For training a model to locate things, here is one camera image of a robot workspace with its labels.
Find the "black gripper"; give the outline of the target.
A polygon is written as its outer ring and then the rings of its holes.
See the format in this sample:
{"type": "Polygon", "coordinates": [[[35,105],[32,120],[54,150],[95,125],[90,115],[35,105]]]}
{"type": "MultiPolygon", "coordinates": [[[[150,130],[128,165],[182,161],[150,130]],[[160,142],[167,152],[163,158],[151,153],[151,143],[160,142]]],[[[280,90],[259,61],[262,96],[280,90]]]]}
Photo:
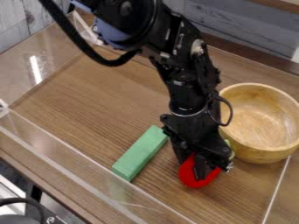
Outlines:
{"type": "MultiPolygon", "coordinates": [[[[219,125],[208,115],[199,114],[191,117],[163,114],[160,116],[163,132],[171,138],[174,154],[182,164],[196,153],[194,149],[208,149],[224,156],[220,145],[224,139],[220,136],[219,125]]],[[[210,173],[220,167],[220,157],[195,154],[192,167],[195,179],[206,180],[210,173]]]]}

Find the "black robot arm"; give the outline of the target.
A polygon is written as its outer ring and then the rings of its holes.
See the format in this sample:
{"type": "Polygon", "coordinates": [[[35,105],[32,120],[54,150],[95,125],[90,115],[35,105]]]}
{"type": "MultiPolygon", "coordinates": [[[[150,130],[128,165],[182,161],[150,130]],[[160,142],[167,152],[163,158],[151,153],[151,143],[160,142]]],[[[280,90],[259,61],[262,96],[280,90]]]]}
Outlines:
{"type": "Polygon", "coordinates": [[[198,182],[232,168],[232,149],[220,137],[220,70],[198,27],[163,0],[71,0],[95,16],[96,34],[120,51],[139,52],[158,70],[170,95],[160,116],[183,175],[198,182]]]}

